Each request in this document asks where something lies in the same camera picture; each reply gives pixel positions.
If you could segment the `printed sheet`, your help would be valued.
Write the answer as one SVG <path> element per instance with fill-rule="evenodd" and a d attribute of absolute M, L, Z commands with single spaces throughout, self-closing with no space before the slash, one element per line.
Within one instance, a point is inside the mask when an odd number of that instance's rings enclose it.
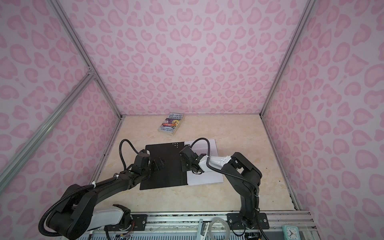
<path fill-rule="evenodd" d="M 210 156 L 218 157 L 218 149 L 216 145 L 216 140 L 209 139 L 210 142 Z M 197 154 L 206 154 L 208 151 L 208 144 L 204 140 L 200 140 L 195 143 L 192 147 L 192 150 Z M 187 183 L 189 186 L 197 185 L 208 185 L 208 184 L 219 184 L 224 182 L 224 177 L 220 173 L 216 172 L 207 172 L 200 175 L 194 174 L 192 171 L 187 171 Z"/>

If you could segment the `black A4 clip folder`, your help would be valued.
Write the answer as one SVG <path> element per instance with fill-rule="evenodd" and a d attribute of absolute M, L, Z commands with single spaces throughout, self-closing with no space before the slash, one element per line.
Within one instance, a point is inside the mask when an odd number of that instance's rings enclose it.
<path fill-rule="evenodd" d="M 151 190 L 187 185 L 187 173 L 182 171 L 179 152 L 184 148 L 183 142 L 147 145 L 151 158 L 162 158 L 165 168 L 151 173 L 149 179 L 141 182 L 140 190 Z"/>

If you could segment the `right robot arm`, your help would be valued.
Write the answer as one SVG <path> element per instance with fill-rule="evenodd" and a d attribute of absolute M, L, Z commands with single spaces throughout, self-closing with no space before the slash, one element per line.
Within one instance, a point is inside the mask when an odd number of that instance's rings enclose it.
<path fill-rule="evenodd" d="M 235 152 L 232 156 L 210 157 L 207 154 L 198 155 L 187 145 L 179 155 L 182 158 L 184 172 L 192 171 L 197 174 L 215 172 L 224 175 L 241 196 L 241 223 L 247 229 L 262 227 L 259 193 L 263 175 L 243 154 Z"/>

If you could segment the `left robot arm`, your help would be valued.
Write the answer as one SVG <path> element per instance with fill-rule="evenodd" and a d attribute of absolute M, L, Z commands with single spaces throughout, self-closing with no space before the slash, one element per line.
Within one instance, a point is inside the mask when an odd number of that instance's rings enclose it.
<path fill-rule="evenodd" d="M 114 204 L 112 212 L 117 213 L 117 216 L 106 217 L 97 215 L 96 205 L 134 188 L 164 167 L 164 160 L 153 159 L 148 150 L 141 150 L 133 164 L 113 177 L 85 186 L 74 184 L 68 187 L 64 195 L 41 217 L 38 223 L 39 232 L 46 237 L 64 236 L 69 240 L 76 240 L 85 232 L 100 227 L 104 227 L 106 231 L 132 230 L 134 221 L 130 209 Z"/>

